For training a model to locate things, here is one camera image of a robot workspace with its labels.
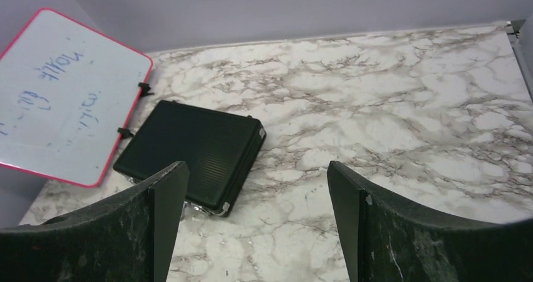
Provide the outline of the black whiteboard clip lower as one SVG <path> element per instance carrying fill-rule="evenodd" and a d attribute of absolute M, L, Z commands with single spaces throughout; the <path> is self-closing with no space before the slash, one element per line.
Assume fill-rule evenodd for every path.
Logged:
<path fill-rule="evenodd" d="M 128 128 L 119 127 L 117 128 L 117 132 L 119 133 L 120 140 L 133 138 L 135 136 Z"/>

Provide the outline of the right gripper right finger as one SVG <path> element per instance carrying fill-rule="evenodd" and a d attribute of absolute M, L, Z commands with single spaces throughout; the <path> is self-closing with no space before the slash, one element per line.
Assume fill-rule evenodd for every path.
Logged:
<path fill-rule="evenodd" d="M 447 214 L 338 161 L 327 169 L 351 281 L 531 281 L 532 220 L 494 224 Z"/>

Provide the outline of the pink framed whiteboard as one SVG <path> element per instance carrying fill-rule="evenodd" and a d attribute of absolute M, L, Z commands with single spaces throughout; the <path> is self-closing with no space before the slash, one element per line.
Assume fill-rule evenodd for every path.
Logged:
<path fill-rule="evenodd" d="M 152 59 L 50 8 L 1 53 L 1 165 L 98 185 Z"/>

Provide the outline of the black whiteboard clip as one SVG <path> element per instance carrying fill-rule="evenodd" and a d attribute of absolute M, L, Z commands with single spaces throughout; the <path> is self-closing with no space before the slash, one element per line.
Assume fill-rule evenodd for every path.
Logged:
<path fill-rule="evenodd" d="M 117 132 L 119 133 L 120 140 L 133 138 L 135 136 L 128 128 L 119 127 L 117 128 Z"/>
<path fill-rule="evenodd" d="M 144 98 L 155 93 L 151 91 L 151 86 L 145 82 L 139 82 L 138 87 L 140 88 L 139 98 Z"/>

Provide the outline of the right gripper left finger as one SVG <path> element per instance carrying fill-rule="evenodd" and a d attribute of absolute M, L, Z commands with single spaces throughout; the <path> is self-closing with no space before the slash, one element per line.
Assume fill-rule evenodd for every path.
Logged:
<path fill-rule="evenodd" d="M 189 180 L 178 161 L 40 225 L 1 230 L 2 281 L 165 281 Z"/>

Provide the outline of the black poker case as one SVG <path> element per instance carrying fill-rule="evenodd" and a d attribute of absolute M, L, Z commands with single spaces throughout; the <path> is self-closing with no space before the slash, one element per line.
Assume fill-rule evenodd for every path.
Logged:
<path fill-rule="evenodd" d="M 189 168 L 186 201 L 227 217 L 266 136 L 261 121 L 251 116 L 161 100 L 113 168 L 140 182 L 182 161 Z"/>

